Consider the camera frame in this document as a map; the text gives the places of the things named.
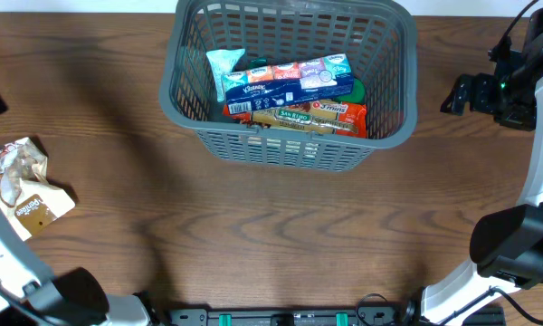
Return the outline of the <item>green lid glass jar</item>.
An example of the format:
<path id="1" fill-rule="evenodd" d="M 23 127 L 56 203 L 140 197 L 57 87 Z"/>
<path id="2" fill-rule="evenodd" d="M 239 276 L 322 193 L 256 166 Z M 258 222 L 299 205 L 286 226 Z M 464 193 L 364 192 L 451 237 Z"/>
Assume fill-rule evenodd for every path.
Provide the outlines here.
<path id="1" fill-rule="evenodd" d="M 336 102 L 349 102 L 355 104 L 366 103 L 366 87 L 360 79 L 355 78 L 352 92 L 347 95 L 340 95 L 334 99 Z"/>

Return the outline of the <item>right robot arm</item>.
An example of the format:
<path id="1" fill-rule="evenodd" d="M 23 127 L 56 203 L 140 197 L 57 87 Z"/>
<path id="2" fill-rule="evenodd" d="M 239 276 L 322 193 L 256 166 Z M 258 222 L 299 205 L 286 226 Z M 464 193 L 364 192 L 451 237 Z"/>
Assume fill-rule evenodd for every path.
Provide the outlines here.
<path id="1" fill-rule="evenodd" d="M 404 325 L 496 325 L 503 318 L 486 307 L 497 298 L 527 321 L 542 322 L 511 295 L 543 284 L 543 8 L 530 16 L 521 51 L 504 34 L 489 57 L 494 73 L 461 75 L 441 111 L 477 111 L 503 127 L 533 132 L 526 181 L 514 207 L 476 224 L 468 259 L 408 303 Z"/>

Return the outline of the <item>teal wet wipes pack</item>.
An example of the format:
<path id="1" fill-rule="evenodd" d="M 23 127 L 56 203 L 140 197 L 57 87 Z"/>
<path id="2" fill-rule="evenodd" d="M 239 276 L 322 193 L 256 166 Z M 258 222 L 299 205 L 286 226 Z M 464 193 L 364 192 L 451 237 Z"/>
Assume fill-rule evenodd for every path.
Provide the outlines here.
<path id="1" fill-rule="evenodd" d="M 218 102 L 224 101 L 224 88 L 222 84 L 222 76 L 233 71 L 235 65 L 244 56 L 244 49 L 236 50 L 212 50 L 206 53 L 206 57 L 210 63 L 214 84 L 216 89 L 216 99 Z"/>

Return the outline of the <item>Kleenex tissue multipack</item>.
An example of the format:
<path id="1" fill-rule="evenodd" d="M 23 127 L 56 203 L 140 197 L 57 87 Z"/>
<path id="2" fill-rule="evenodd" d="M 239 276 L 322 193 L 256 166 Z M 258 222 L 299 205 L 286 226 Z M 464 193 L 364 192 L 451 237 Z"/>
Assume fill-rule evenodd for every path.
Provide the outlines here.
<path id="1" fill-rule="evenodd" d="M 354 74 L 344 53 L 268 65 L 222 76 L 232 114 L 327 100 L 352 92 Z"/>

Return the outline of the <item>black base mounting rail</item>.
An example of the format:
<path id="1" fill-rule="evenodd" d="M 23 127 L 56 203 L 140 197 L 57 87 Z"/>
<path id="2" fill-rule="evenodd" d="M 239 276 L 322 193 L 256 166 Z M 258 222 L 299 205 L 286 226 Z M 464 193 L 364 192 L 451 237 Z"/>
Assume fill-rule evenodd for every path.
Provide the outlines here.
<path id="1" fill-rule="evenodd" d="M 402 319 L 392 303 L 353 309 L 299 310 L 299 311 L 209 311 L 182 309 L 160 313 L 150 306 L 146 292 L 138 292 L 145 308 L 150 312 L 151 325 L 169 326 L 360 326 L 401 325 Z"/>

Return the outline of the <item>grey plastic basket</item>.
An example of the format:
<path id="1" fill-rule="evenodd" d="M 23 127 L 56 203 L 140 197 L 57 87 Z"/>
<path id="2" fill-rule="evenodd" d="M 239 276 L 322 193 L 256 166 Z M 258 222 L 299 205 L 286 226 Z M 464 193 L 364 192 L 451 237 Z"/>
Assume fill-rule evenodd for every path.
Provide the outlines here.
<path id="1" fill-rule="evenodd" d="M 180 0 L 158 99 L 218 158 L 345 171 L 413 133 L 416 44 L 393 1 Z"/>

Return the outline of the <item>green coffee bean bag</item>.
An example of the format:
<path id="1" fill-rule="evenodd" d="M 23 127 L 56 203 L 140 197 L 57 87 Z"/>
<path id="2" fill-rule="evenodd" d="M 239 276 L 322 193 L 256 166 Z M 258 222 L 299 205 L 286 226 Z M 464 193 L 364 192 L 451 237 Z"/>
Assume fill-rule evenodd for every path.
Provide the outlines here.
<path id="1" fill-rule="evenodd" d="M 267 60 L 266 57 L 259 57 L 259 58 L 250 60 L 250 62 L 248 63 L 248 69 L 249 70 L 256 69 L 256 68 L 261 68 L 261 67 L 265 67 L 265 66 L 268 66 L 268 60 Z"/>

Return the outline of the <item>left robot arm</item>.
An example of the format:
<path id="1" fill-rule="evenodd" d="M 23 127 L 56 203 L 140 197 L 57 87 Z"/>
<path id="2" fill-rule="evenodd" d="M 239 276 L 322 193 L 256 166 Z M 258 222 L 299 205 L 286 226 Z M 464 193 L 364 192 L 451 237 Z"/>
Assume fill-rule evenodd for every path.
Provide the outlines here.
<path id="1" fill-rule="evenodd" d="M 152 323 L 139 297 L 107 295 L 84 269 L 55 276 L 0 212 L 0 313 L 6 311 L 36 325 Z"/>

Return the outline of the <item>beige crumpled snack bag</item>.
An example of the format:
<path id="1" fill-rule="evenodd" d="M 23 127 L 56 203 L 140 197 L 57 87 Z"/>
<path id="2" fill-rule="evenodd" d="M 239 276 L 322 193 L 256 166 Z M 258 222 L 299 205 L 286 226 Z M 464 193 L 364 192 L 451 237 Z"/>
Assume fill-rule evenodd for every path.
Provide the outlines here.
<path id="1" fill-rule="evenodd" d="M 75 208 L 48 182 L 47 168 L 47 156 L 28 138 L 0 146 L 0 209 L 24 241 Z"/>

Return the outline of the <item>San Remo spaghetti packet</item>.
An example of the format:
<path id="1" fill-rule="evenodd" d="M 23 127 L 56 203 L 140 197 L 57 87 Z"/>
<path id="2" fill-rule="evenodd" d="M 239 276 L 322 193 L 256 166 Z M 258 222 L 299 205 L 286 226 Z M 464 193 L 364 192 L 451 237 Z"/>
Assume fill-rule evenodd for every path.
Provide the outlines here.
<path id="1" fill-rule="evenodd" d="M 367 137 L 367 106 L 350 102 L 313 101 L 286 107 L 232 114 L 224 105 L 223 115 L 242 124 L 267 129 L 287 129 L 318 134 Z"/>

